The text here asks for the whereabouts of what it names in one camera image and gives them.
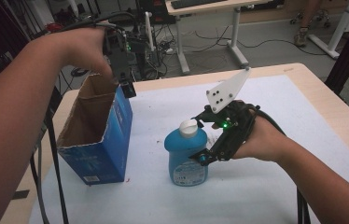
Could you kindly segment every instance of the white desk leg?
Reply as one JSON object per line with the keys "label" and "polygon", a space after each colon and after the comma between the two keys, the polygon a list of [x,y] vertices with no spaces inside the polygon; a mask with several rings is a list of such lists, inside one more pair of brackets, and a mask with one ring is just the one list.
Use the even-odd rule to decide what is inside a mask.
{"label": "white desk leg", "polygon": [[233,53],[235,58],[241,64],[241,67],[247,67],[249,65],[247,59],[242,52],[236,46],[238,41],[239,19],[241,18],[241,8],[237,7],[233,10],[233,24],[232,24],[232,39],[227,42],[227,46]]}
{"label": "white desk leg", "polygon": [[340,54],[335,51],[335,49],[338,46],[338,43],[340,43],[341,37],[343,32],[346,29],[346,26],[349,23],[349,4],[346,8],[346,10],[343,12],[341,16],[340,23],[338,23],[337,29],[335,30],[334,34],[332,35],[331,40],[329,41],[328,45],[321,41],[317,36],[315,35],[308,35],[308,37],[314,42],[319,48],[321,48],[323,51],[325,51],[331,58],[337,59]]}
{"label": "white desk leg", "polygon": [[181,29],[180,29],[181,19],[180,19],[180,16],[176,16],[175,19],[176,19],[175,25],[177,28],[177,57],[178,57],[178,61],[180,62],[180,66],[183,74],[187,75],[189,74],[189,67],[183,52],[183,40],[181,38]]}

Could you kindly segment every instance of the forearm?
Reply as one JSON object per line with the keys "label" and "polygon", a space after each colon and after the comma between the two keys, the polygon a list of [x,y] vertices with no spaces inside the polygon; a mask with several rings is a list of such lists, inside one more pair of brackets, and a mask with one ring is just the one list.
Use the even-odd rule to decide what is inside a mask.
{"label": "forearm", "polygon": [[322,223],[349,223],[349,183],[292,140],[277,163],[289,174]]}
{"label": "forearm", "polygon": [[0,218],[32,155],[56,76],[65,64],[61,58],[60,42],[41,38],[0,74]]}

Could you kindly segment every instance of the floor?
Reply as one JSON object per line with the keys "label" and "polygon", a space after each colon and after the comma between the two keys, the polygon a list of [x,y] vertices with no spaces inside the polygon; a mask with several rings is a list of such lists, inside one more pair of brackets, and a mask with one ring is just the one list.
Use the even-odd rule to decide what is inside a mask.
{"label": "floor", "polygon": [[[341,15],[330,15],[331,26],[324,27],[323,21],[313,20],[309,34],[315,34],[325,42],[329,42],[335,28],[339,22]],[[238,47],[249,61],[251,67],[261,67],[282,63],[303,63],[317,77],[324,80],[331,71],[335,60],[326,55],[319,47],[308,40],[307,46],[304,48],[295,47],[293,35],[297,32],[298,24],[290,24],[288,21],[268,21],[240,24],[238,35]],[[170,41],[176,36],[174,25],[162,26],[156,25],[155,30],[160,34],[157,41]],[[239,69],[239,65],[235,62],[230,52],[224,46],[225,39],[217,41],[219,37],[230,38],[231,28],[224,33],[226,27],[209,28],[201,31],[182,33],[184,37],[183,46],[191,75],[228,71]],[[337,47],[340,52],[345,44],[346,39],[343,38]],[[183,76],[177,57],[175,55],[175,39],[171,45],[173,49],[168,52],[163,59],[166,66],[161,66],[158,71],[161,78],[180,77]],[[72,67],[65,67],[61,76],[61,93],[65,93],[66,89],[78,89],[84,77],[70,76]]]}

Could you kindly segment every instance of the keyboard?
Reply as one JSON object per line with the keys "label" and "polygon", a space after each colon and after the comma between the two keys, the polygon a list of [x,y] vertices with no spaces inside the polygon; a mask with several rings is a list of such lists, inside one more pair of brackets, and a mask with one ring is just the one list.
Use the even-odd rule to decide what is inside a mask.
{"label": "keyboard", "polygon": [[184,8],[184,7],[196,7],[200,5],[206,5],[210,3],[223,2],[227,0],[178,0],[172,1],[171,5],[174,9]]}

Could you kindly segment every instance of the bottle label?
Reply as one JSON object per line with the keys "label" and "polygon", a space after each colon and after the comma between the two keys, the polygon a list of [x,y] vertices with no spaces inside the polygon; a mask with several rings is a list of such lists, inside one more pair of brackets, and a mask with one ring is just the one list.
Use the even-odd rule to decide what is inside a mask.
{"label": "bottle label", "polygon": [[198,185],[204,181],[204,178],[204,167],[195,161],[186,161],[174,169],[174,182],[176,185]]}

